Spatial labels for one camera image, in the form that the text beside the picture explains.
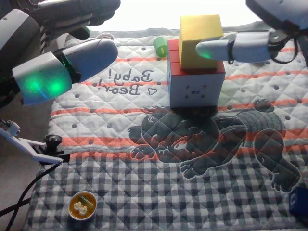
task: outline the white cube with red top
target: white cube with red top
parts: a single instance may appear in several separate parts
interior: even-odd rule
[[[217,106],[225,79],[223,62],[216,69],[180,68],[179,41],[168,41],[168,86],[170,107]]]

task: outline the white flower garnish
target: white flower garnish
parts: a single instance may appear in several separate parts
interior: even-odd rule
[[[79,214],[84,216],[87,213],[88,208],[86,206],[83,206],[79,209]]]
[[[78,211],[81,207],[82,207],[82,204],[81,204],[80,201],[79,201],[78,203],[75,203],[75,204],[74,204],[74,210],[75,210],[75,211]]]

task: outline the gingham pattern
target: gingham pattern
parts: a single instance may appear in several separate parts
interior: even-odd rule
[[[119,58],[156,57],[152,42],[155,37],[118,38]],[[282,52],[289,59],[292,52]],[[225,65],[226,76],[255,75],[264,72],[289,71],[289,74],[226,79],[219,100],[219,114],[236,115],[245,108],[229,105],[253,103],[256,99],[271,102],[305,99],[308,86],[304,58],[301,54],[288,65],[240,64]],[[111,66],[116,73],[136,73],[154,68],[153,81],[166,81],[167,61],[118,62]],[[109,70],[90,81],[108,82]],[[255,158],[251,148],[241,147],[228,163],[210,168],[199,177],[186,179],[179,164],[165,164],[154,159],[137,161],[131,158],[134,147],[105,145],[88,141],[87,137],[128,138],[131,126],[140,126],[145,113],[99,113],[75,111],[89,109],[130,109],[168,106],[167,85],[156,85],[158,94],[146,90],[138,96],[113,95],[98,91],[95,85],[76,85],[56,99],[52,110],[50,133],[63,136],[71,161],[45,176],[35,186],[24,230],[300,230],[307,220],[296,219],[288,212],[288,193],[274,190],[272,174]],[[284,141],[283,156],[301,172],[297,185],[307,185],[307,127],[304,103],[278,103],[275,113],[289,133],[301,129]],[[73,137],[83,137],[77,142]],[[68,215],[68,202],[79,191],[93,192],[98,198],[96,215],[89,222],[74,222]]]

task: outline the dark blue block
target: dark blue block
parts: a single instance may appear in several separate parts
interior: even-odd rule
[[[308,189],[297,187],[289,194],[289,211],[296,216],[308,215]]]

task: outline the bowl of soup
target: bowl of soup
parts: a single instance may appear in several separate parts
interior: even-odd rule
[[[82,191],[76,193],[69,202],[68,212],[75,220],[90,219],[97,207],[97,199],[93,193]]]

